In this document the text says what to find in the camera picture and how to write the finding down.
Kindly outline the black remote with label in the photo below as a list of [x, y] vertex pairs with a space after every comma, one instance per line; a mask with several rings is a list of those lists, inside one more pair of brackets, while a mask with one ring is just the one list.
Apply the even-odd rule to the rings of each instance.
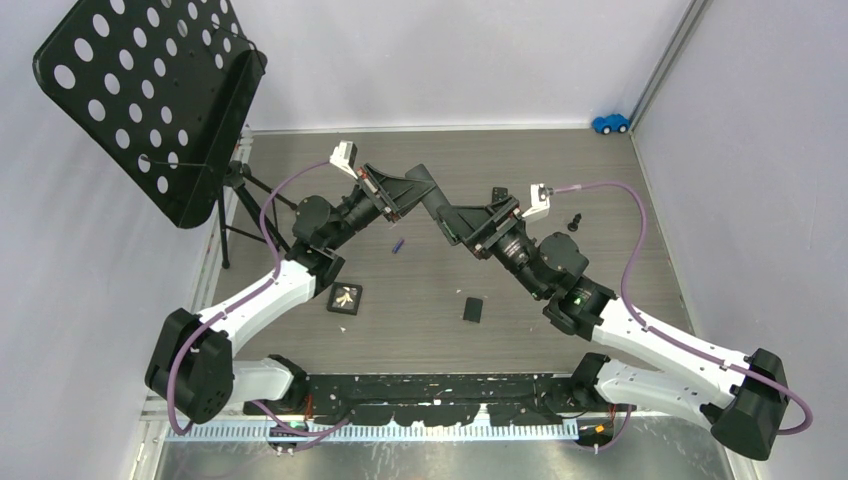
[[493, 187], [491, 189], [491, 202], [501, 202], [509, 197], [509, 190], [505, 187]]

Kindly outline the black remote plain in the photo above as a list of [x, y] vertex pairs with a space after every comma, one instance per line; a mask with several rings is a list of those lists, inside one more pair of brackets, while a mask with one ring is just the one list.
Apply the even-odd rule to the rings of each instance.
[[442, 214], [452, 208], [453, 205], [427, 167], [423, 164], [418, 164], [405, 173], [405, 178], [415, 181], [418, 186], [421, 186], [425, 190], [421, 198], [421, 203], [436, 225], [443, 232], [446, 232], [446, 223]]

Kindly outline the blue purple battery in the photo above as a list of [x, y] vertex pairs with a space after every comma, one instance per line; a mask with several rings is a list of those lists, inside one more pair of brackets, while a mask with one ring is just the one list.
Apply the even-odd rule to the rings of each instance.
[[399, 239], [399, 240], [395, 243], [395, 245], [392, 247], [391, 252], [392, 252], [393, 254], [397, 254], [397, 253], [400, 251], [400, 249], [402, 248], [402, 246], [404, 245], [404, 243], [405, 243], [405, 239], [404, 239], [404, 238], [400, 238], [400, 239]]

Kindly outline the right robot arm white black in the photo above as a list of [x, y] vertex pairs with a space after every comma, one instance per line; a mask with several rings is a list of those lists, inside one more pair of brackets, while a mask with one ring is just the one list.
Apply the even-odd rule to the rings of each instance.
[[724, 447], [752, 460], [770, 457], [788, 406], [781, 359], [758, 349], [747, 355], [719, 347], [625, 303], [591, 280], [589, 261], [570, 235], [529, 237], [518, 201], [454, 206], [443, 196], [425, 203], [448, 241], [476, 258], [495, 258], [566, 335], [614, 348], [653, 366], [632, 368], [592, 354], [570, 387], [574, 403], [596, 410], [629, 404], [687, 420]]

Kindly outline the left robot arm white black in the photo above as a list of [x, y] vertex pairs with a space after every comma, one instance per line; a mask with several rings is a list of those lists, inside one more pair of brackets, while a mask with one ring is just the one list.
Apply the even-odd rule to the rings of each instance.
[[166, 317], [144, 382], [164, 399], [177, 433], [212, 420], [231, 403], [270, 401], [284, 414], [305, 405], [304, 373], [296, 364], [279, 355], [238, 361], [236, 354], [335, 281], [344, 264], [340, 246], [380, 216], [398, 221], [437, 188], [422, 164], [401, 177], [364, 165], [354, 177], [350, 196], [337, 206], [320, 196], [300, 203], [296, 240], [286, 253], [272, 252], [269, 273], [199, 313], [178, 308]]

